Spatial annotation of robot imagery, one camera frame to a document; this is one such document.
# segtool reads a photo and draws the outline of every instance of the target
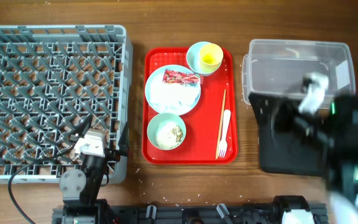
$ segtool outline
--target snack package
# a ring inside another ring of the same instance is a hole
[[[202,75],[195,75],[192,73],[176,72],[173,70],[166,69],[163,83],[177,83],[177,84],[189,84],[199,83],[203,84],[204,77]]]

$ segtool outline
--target tray rim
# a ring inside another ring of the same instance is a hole
[[[160,53],[162,50],[164,50],[164,53],[177,53],[178,51],[181,51],[180,53],[182,53],[182,51],[187,51],[190,47],[156,47],[151,49],[145,57],[145,67],[144,67],[144,86],[146,85],[147,82],[147,78],[146,78],[146,71],[149,70],[150,65],[150,59],[154,54]],[[148,112],[148,108],[147,108],[147,101],[146,101],[146,95],[143,92],[143,118],[142,118],[142,155],[145,158],[146,161],[148,161],[151,164],[154,165],[160,165],[160,166],[195,166],[195,165],[226,165],[229,164],[231,162],[233,162],[239,152],[239,145],[238,145],[238,139],[237,139],[237,113],[236,113],[236,99],[235,99],[235,86],[234,86],[234,69],[233,69],[233,57],[230,54],[230,52],[228,50],[226,50],[224,47],[222,47],[223,50],[223,54],[225,57],[227,57],[229,59],[229,68],[231,69],[231,72],[229,72],[232,75],[232,78],[229,79],[229,86],[232,87],[231,91],[228,91],[229,93],[229,97],[232,98],[231,102],[233,102],[233,109],[231,111],[231,116],[232,118],[234,117],[233,120],[231,120],[231,123],[234,122],[234,132],[232,133],[232,146],[234,148],[236,148],[237,150],[235,150],[232,154],[232,157],[230,157],[227,160],[214,160],[215,162],[200,162],[200,161],[195,161],[195,162],[190,162],[190,161],[170,161],[169,163],[163,163],[163,162],[155,162],[153,159],[150,158],[149,155],[147,155],[145,153],[145,145],[147,144],[147,138],[145,138],[145,134],[147,133],[147,125],[145,124],[145,117],[146,114]]]

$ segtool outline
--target light green bowl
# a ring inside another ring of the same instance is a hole
[[[183,140],[185,140],[185,136],[186,136],[185,122],[183,122],[183,120],[178,115],[171,114],[171,113],[161,113],[161,114],[156,115],[149,122],[149,125],[147,126],[147,137],[148,137],[149,141],[153,144],[153,146],[156,147],[157,149],[172,150],[172,149],[176,148],[176,147],[174,147],[172,149],[162,149],[161,147],[159,147],[157,145],[157,142],[155,140],[155,136],[157,134],[157,131],[160,128],[160,125],[163,125],[164,123],[167,123],[167,122],[176,123],[179,126],[179,128],[181,129],[182,133],[183,133],[182,137],[181,137],[181,140],[180,140],[179,144],[176,147],[178,147],[183,142]]]

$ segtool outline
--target yellow cup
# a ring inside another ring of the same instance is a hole
[[[222,59],[223,50],[216,44],[206,44],[200,49],[200,69],[205,73],[217,69]]]

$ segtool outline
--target white fork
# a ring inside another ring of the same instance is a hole
[[[227,136],[227,129],[229,128],[230,123],[230,115],[231,112],[229,110],[225,110],[223,112],[223,125],[222,125],[222,139],[219,142],[219,157],[224,158],[226,155],[227,150],[227,142],[226,142],[226,136]]]

